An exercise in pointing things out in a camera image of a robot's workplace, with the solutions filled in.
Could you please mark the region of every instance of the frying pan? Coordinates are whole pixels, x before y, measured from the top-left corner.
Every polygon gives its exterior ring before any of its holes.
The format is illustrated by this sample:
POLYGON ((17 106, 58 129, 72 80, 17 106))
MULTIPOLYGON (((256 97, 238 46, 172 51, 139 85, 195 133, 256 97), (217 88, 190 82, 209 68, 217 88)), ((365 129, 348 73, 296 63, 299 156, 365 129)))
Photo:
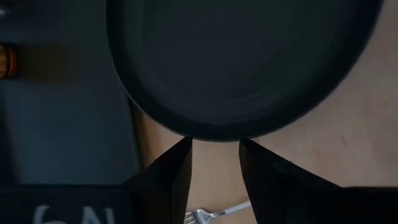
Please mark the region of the frying pan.
POLYGON ((149 116, 184 136, 269 133, 349 72, 381 0, 112 0, 114 66, 149 116))

